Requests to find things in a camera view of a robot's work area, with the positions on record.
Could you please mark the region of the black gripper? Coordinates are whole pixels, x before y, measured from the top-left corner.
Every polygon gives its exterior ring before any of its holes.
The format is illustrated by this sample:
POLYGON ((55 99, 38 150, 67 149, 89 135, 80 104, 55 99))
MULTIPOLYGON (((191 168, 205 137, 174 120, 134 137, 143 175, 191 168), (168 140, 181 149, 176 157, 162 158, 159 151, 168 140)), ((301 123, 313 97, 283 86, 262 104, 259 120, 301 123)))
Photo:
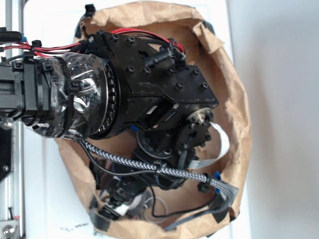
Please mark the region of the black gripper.
MULTIPOLYGON (((151 163, 162 169, 186 170, 191 160, 197 158, 192 148, 175 150, 172 146, 167 146, 163 150, 158 150, 154 147, 138 146, 132 160, 135 163, 151 163)), ((112 166, 111 172, 115 175, 104 187, 104 191, 109 196, 106 199, 106 205, 100 210, 104 217, 111 220, 117 220, 126 215, 133 199, 147 191, 148 187, 171 190, 179 188, 184 183, 182 178, 161 176, 159 173, 138 173, 137 169, 120 164, 112 166)))

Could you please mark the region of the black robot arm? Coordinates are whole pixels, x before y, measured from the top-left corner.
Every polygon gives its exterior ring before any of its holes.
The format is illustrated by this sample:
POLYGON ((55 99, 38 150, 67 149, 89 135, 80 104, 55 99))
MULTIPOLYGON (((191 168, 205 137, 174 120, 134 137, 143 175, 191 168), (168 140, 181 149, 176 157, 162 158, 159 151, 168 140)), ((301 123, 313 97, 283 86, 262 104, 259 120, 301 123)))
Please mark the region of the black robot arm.
POLYGON ((0 32, 0 124, 77 142, 111 181, 100 213, 108 220, 145 199, 147 188, 176 189, 211 140, 218 100, 184 47, 134 30, 98 31, 85 41, 44 48, 17 31, 0 32))

